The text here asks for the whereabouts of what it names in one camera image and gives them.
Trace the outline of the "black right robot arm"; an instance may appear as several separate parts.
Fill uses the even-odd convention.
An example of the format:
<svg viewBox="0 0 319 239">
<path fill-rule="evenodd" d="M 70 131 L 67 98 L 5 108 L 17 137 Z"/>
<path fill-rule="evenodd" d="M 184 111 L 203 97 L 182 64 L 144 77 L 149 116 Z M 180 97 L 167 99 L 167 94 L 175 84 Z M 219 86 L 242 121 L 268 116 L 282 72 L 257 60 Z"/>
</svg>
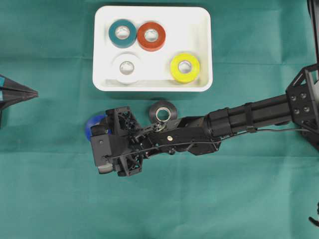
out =
<svg viewBox="0 0 319 239">
<path fill-rule="evenodd" d="M 300 70 L 285 94 L 223 108 L 202 117 L 156 120 L 140 127 L 128 108 L 107 110 L 103 135 L 91 142 L 99 173 L 131 176 L 141 172 L 143 160 L 153 155 L 216 152 L 222 141 L 246 133 L 269 131 L 271 125 L 293 122 L 313 146 L 319 145 L 319 66 Z"/>
</svg>

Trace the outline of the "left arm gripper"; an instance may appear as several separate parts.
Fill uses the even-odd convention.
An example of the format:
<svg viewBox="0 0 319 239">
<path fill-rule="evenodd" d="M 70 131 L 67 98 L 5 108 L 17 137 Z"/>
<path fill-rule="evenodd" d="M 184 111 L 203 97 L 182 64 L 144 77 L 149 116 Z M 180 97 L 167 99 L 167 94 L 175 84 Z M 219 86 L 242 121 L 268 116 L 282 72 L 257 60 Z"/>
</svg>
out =
<svg viewBox="0 0 319 239">
<path fill-rule="evenodd" d="M 3 75 L 0 76 L 0 89 L 1 90 L 11 90 L 16 92 L 31 93 L 35 96 L 2 96 L 0 98 L 0 127 L 3 128 L 6 125 L 6 111 L 5 109 L 11 105 L 15 105 L 20 102 L 28 101 L 33 98 L 37 98 L 38 92 L 15 82 Z"/>
</svg>

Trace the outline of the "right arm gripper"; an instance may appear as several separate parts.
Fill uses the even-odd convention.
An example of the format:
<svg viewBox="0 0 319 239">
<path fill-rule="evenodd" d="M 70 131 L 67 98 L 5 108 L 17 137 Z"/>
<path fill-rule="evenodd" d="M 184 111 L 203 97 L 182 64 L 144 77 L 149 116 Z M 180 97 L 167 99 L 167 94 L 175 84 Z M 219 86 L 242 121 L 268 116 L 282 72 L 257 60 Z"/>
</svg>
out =
<svg viewBox="0 0 319 239">
<path fill-rule="evenodd" d="M 105 173 L 117 172 L 120 177 L 129 177 L 142 172 L 143 160 L 152 147 L 143 143 L 146 134 L 160 128 L 159 123 L 142 128 L 129 107 L 106 110 L 110 152 L 105 156 Z"/>
</svg>

